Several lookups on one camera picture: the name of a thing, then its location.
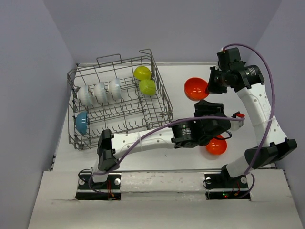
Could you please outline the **lime green bowl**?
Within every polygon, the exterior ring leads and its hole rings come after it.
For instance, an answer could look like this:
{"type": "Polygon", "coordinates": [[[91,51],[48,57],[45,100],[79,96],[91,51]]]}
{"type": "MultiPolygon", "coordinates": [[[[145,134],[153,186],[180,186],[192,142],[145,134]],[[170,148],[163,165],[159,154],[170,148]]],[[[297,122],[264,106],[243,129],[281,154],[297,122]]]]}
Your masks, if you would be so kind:
{"type": "Polygon", "coordinates": [[[138,79],[140,81],[151,79],[151,71],[146,66],[138,66],[134,70],[133,75],[136,79],[138,79]]]}

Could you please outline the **grey wire dish rack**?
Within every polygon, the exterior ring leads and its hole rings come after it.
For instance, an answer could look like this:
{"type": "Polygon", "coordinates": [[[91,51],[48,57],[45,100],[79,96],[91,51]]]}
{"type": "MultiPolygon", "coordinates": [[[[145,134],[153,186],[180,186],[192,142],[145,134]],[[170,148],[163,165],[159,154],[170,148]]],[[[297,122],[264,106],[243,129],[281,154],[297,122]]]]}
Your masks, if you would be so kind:
{"type": "Polygon", "coordinates": [[[67,74],[70,100],[67,110],[68,142],[77,150],[92,149],[97,146],[100,134],[105,129],[113,133],[132,133],[149,130],[173,120],[173,106],[164,86],[151,49],[139,51],[139,56],[123,59],[120,54],[98,57],[95,63],[78,64],[67,74]],[[146,66],[151,71],[156,84],[154,96],[144,95],[139,88],[139,80],[133,75],[138,66],[146,66]],[[114,100],[109,93],[109,83],[120,79],[120,100],[114,100]],[[99,103],[93,89],[104,82],[107,102],[99,103]],[[93,95],[93,105],[84,106],[77,98],[80,87],[88,85],[93,95]],[[88,112],[87,133],[80,134],[75,127],[76,116],[88,112]]]}

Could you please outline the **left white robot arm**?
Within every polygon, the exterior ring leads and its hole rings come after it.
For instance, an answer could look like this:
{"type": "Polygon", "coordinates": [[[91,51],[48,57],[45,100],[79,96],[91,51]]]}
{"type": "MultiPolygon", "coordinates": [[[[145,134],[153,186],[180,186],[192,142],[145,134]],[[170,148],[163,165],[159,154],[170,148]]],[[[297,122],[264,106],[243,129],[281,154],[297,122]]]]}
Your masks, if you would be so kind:
{"type": "Polygon", "coordinates": [[[103,130],[97,146],[98,160],[92,168],[89,183],[101,188],[108,174],[120,167],[130,154],[157,149],[195,148],[205,146],[227,132],[236,116],[227,117],[222,104],[202,100],[195,104],[194,117],[178,119],[160,127],[129,134],[103,130]]]}

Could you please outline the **white square dish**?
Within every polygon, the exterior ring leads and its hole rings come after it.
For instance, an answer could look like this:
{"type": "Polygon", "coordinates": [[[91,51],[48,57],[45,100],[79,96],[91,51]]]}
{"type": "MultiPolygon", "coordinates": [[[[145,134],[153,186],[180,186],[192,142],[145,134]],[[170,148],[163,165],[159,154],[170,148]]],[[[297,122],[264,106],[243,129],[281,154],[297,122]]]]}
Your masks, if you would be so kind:
{"type": "Polygon", "coordinates": [[[144,95],[154,96],[156,93],[156,84],[151,79],[145,79],[140,81],[139,88],[144,95]]]}

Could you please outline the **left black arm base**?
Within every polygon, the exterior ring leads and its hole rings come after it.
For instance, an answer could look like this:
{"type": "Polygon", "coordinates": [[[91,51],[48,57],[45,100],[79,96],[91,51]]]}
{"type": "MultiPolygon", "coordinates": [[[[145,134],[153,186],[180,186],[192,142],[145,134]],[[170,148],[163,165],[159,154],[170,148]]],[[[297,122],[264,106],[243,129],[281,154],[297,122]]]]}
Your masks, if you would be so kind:
{"type": "Polygon", "coordinates": [[[88,182],[91,177],[90,169],[83,169],[78,173],[78,185],[75,198],[77,200],[121,200],[121,174],[109,174],[105,182],[88,182]]]}

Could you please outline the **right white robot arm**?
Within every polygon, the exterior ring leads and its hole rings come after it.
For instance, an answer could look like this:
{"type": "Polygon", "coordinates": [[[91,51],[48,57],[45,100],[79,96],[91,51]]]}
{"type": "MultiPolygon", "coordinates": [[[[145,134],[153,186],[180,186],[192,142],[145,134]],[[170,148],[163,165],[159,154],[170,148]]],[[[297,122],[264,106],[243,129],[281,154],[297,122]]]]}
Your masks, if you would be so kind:
{"type": "Polygon", "coordinates": [[[247,110],[258,144],[222,167],[216,182],[230,187],[246,172],[283,159],[297,148],[297,143],[286,136],[275,117],[275,103],[267,98],[260,68],[247,66],[238,48],[222,49],[217,57],[218,66],[210,68],[206,91],[223,94],[228,87],[234,89],[247,110]]]}

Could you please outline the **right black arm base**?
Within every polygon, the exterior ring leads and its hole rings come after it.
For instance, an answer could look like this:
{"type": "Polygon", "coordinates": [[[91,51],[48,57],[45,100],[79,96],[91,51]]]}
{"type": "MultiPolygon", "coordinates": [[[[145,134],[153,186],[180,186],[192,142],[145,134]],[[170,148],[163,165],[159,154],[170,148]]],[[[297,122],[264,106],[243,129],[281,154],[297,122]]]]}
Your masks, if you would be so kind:
{"type": "Polygon", "coordinates": [[[226,179],[220,173],[207,173],[204,175],[203,187],[207,200],[250,199],[249,194],[243,197],[249,190],[245,176],[226,179]]]}

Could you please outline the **blue bowl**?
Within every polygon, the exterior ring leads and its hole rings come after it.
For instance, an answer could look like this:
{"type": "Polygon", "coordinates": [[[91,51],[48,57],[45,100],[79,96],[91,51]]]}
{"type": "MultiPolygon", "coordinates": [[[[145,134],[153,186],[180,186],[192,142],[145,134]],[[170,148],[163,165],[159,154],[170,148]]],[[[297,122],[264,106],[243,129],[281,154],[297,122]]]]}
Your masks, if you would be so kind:
{"type": "Polygon", "coordinates": [[[88,125],[88,112],[87,111],[80,112],[75,119],[76,130],[80,134],[85,135],[87,133],[87,125],[88,125]]]}

